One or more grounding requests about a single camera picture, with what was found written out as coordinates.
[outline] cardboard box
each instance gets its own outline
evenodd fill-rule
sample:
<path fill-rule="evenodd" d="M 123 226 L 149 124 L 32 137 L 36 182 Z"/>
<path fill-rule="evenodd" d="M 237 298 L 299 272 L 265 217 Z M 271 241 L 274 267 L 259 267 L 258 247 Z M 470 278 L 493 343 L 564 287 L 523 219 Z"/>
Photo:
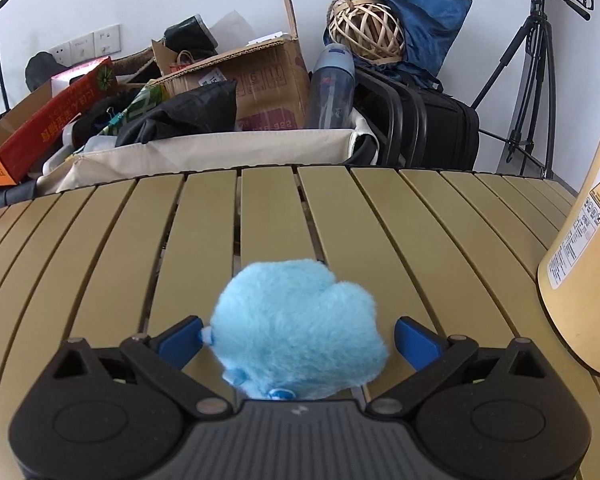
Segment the cardboard box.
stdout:
<path fill-rule="evenodd" d="M 218 80 L 237 81 L 237 123 L 243 130 L 293 130 L 304 126 L 309 99 L 298 28 L 291 0 L 284 0 L 289 34 L 273 34 L 245 47 L 194 63 L 169 74 L 177 53 L 154 42 L 155 60 L 163 74 L 152 84 L 170 96 Z"/>
<path fill-rule="evenodd" d="M 55 76 L 14 106 L 0 120 L 0 186 L 19 183 L 77 114 L 115 88 L 106 57 Z"/>

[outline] warning label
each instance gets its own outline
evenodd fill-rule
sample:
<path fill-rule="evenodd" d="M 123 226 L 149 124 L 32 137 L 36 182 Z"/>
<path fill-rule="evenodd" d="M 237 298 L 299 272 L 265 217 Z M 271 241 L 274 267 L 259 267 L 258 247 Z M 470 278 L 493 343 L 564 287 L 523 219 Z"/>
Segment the warning label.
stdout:
<path fill-rule="evenodd" d="M 554 257 L 549 260 L 547 265 L 546 271 L 549 275 L 549 282 L 554 290 L 569 275 L 600 228 L 600 169 L 593 182 L 594 185 L 589 191 L 582 208 L 578 211 L 573 226 L 569 229 Z"/>

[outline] tripod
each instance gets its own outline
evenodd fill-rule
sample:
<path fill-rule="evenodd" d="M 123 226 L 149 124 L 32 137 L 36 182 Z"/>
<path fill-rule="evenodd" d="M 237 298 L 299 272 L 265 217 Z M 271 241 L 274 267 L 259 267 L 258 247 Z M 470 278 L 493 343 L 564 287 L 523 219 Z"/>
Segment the tripod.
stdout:
<path fill-rule="evenodd" d="M 515 35 L 505 53 L 500 58 L 500 63 L 493 75 L 487 81 L 487 84 L 478 94 L 472 104 L 472 108 L 477 108 L 487 95 L 491 87 L 504 70 L 511 62 L 516 52 L 525 43 L 526 53 L 530 56 L 530 62 L 526 74 L 523 73 L 522 79 L 525 81 L 525 89 L 520 102 L 520 109 L 516 116 L 516 121 L 512 131 L 507 139 L 492 134 L 486 130 L 480 130 L 481 133 L 501 140 L 508 146 L 509 155 L 507 162 L 511 162 L 513 154 L 516 151 L 523 153 L 522 165 L 520 168 L 520 176 L 523 175 L 526 167 L 526 162 L 530 160 L 541 170 L 543 178 L 552 178 L 554 176 L 554 145 L 555 145 L 555 117 L 556 117 L 556 86 L 555 86 L 555 57 L 554 57 L 554 37 L 552 26 L 549 23 L 546 13 L 544 12 L 544 4 L 546 0 L 531 0 L 531 13 L 525 20 L 525 23 L 520 27 L 520 30 Z M 593 10 L 593 0 L 576 0 L 581 7 L 577 6 L 571 0 L 563 0 L 571 9 L 575 10 L 585 20 L 590 20 L 591 15 L 585 10 Z M 538 124 L 538 113 L 540 111 L 540 101 L 542 97 L 542 86 L 544 85 L 544 73 L 548 72 L 549 79 L 549 121 L 547 131 L 547 149 L 546 161 L 543 164 L 532 156 L 534 150 L 534 135 L 536 125 Z M 526 115 L 528 114 L 531 95 L 534 95 L 531 118 L 529 123 L 526 139 L 522 140 L 522 130 L 525 125 Z"/>

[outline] red box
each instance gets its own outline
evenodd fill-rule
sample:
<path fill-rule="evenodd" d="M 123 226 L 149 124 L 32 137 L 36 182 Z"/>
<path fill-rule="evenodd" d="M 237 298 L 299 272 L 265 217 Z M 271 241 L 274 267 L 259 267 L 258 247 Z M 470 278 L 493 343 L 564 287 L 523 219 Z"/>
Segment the red box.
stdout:
<path fill-rule="evenodd" d="M 85 73 L 68 86 L 71 78 Z M 73 118 L 115 92 L 109 57 L 55 76 L 0 120 L 0 186 L 13 186 L 61 135 Z M 64 88 L 57 95 L 59 88 Z"/>

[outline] blue gripper pad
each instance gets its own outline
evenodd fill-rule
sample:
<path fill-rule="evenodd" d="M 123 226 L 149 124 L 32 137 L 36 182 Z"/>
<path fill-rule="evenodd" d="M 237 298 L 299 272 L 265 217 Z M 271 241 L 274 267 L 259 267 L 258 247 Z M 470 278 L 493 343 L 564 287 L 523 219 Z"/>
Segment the blue gripper pad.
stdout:
<path fill-rule="evenodd" d="M 438 359 L 448 346 L 446 340 L 410 317 L 395 323 L 395 347 L 417 372 Z"/>
<path fill-rule="evenodd" d="M 170 365 L 182 370 L 202 348 L 199 334 L 204 324 L 195 317 L 179 330 L 164 338 L 157 348 L 158 355 Z"/>

